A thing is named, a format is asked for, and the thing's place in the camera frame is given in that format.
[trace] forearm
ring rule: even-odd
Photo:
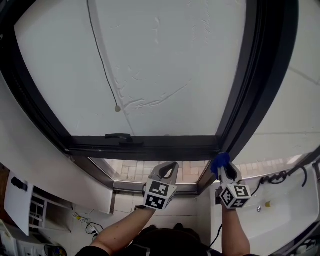
[[[135,210],[103,230],[91,245],[105,250],[109,255],[120,251],[133,241],[155,212],[156,210],[151,208]]]
[[[250,254],[249,240],[241,227],[236,210],[222,205],[222,253],[224,256]]]

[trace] black metal frame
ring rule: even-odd
[[[123,143],[123,138],[71,136],[40,94],[21,55],[14,29],[35,1],[10,0],[0,13],[0,70],[12,94],[37,128],[98,180],[101,174],[92,171],[97,166],[81,157],[200,161],[212,160],[219,152],[229,152],[233,160],[250,140],[277,95],[298,29],[298,0],[247,0],[238,68],[216,135],[133,136]],[[198,187],[211,182],[207,168]],[[106,180],[102,183],[111,186]]]

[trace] shoe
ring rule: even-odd
[[[174,226],[173,228],[174,230],[183,230],[184,229],[184,225],[182,225],[181,223],[178,223]]]

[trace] white wall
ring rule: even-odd
[[[109,213],[112,191],[73,164],[34,126],[0,73],[0,162],[57,197]]]
[[[41,94],[74,136],[214,135],[237,69],[246,1],[37,0],[15,26]]]
[[[281,88],[235,164],[293,157],[320,145],[320,2],[299,1],[293,56]]]

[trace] person's right arm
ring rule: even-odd
[[[249,240],[241,227],[237,211],[228,210],[222,203],[222,254],[244,256],[250,254]]]

